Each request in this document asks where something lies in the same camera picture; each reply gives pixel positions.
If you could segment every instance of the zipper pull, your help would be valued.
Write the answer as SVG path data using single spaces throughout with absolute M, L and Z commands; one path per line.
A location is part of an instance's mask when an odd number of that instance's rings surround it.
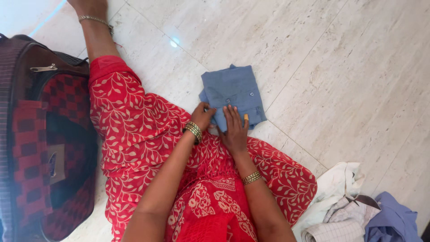
M 34 72 L 39 72 L 39 71 L 54 71 L 58 68 L 55 67 L 55 64 L 51 64 L 50 66 L 47 67 L 32 67 L 30 68 L 31 71 Z

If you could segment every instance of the marble floor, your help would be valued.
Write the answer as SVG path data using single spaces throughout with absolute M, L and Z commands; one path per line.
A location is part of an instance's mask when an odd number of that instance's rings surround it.
M 65 0 L 24 2 L 1 3 L 0 22 L 11 24 L 0 32 L 86 57 Z M 147 92 L 192 111 L 201 74 L 252 65 L 268 121 L 251 136 L 316 176 L 340 161 L 361 162 L 362 192 L 390 192 L 418 211 L 423 232 L 430 219 L 430 1 L 108 2 L 114 40 Z M 93 214 L 66 241 L 111 239 L 104 181 L 100 174 Z

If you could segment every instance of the silver chain bracelet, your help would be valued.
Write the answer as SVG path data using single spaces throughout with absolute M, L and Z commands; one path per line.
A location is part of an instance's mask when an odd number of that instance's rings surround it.
M 101 20 L 101 19 L 99 19 L 97 17 L 90 16 L 90 15 L 83 15 L 83 16 L 79 16 L 79 23 L 81 23 L 82 20 L 84 20 L 84 19 L 95 20 L 95 21 L 98 21 L 98 22 L 100 22 L 102 24 L 107 25 L 107 27 L 109 28 L 109 32 L 111 33 L 111 37 L 114 36 L 114 27 L 112 25 L 108 24 L 108 22 L 106 22 L 104 20 Z

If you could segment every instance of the blue shirt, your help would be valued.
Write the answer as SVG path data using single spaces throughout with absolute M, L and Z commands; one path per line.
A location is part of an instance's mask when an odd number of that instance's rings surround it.
M 237 106 L 237 110 L 243 119 L 244 114 L 249 117 L 249 129 L 267 120 L 264 114 L 263 102 L 258 91 L 257 82 L 250 65 L 205 72 L 202 75 L 203 91 L 199 98 L 207 102 L 211 108 L 217 108 L 212 118 L 212 123 L 219 126 L 222 132 L 227 131 L 222 108 L 227 105 Z
M 399 204 L 388 192 L 379 194 L 375 200 L 381 212 L 366 226 L 366 242 L 422 242 L 417 230 L 417 212 Z

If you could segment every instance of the pile of clothes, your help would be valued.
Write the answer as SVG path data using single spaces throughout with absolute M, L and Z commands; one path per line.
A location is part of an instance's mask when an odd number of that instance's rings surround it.
M 359 163 L 340 162 L 317 179 L 318 191 L 292 227 L 298 242 L 422 242 L 417 212 L 388 192 L 360 195 Z

